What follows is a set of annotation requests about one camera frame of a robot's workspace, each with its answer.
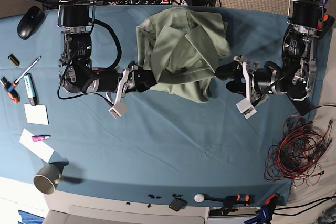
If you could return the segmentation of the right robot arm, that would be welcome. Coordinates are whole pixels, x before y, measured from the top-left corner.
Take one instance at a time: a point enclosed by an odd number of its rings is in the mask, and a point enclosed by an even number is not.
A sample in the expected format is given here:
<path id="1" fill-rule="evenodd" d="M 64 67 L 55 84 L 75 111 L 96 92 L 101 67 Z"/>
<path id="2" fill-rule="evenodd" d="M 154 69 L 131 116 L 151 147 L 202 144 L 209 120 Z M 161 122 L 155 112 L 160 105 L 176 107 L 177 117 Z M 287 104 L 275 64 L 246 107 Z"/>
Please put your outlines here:
<path id="1" fill-rule="evenodd" d="M 59 0 L 58 27 L 64 28 L 64 51 L 59 59 L 59 85 L 68 99 L 85 95 L 102 96 L 116 93 L 115 101 L 105 97 L 107 104 L 114 106 L 129 92 L 144 92 L 156 85 L 154 74 L 134 61 L 118 72 L 122 56 L 121 44 L 114 30 L 95 18 L 97 0 Z M 105 28 L 116 46 L 117 55 L 112 65 L 106 68 L 92 66 L 91 34 L 95 25 Z"/>

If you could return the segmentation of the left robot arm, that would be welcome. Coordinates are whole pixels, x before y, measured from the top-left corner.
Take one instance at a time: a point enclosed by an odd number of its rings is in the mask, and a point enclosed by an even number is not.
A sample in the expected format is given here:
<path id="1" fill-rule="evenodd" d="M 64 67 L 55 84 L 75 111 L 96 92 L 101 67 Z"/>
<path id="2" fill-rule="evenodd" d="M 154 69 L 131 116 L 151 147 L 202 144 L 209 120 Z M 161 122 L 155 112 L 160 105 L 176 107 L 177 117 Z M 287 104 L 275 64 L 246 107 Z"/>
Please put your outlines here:
<path id="1" fill-rule="evenodd" d="M 318 42 L 334 23 L 334 18 L 325 14 L 326 2 L 289 0 L 281 66 L 267 61 L 260 68 L 258 62 L 237 56 L 231 63 L 218 67 L 215 76 L 230 79 L 226 88 L 243 95 L 252 106 L 262 103 L 269 94 L 285 94 L 293 102 L 304 101 L 316 78 Z"/>

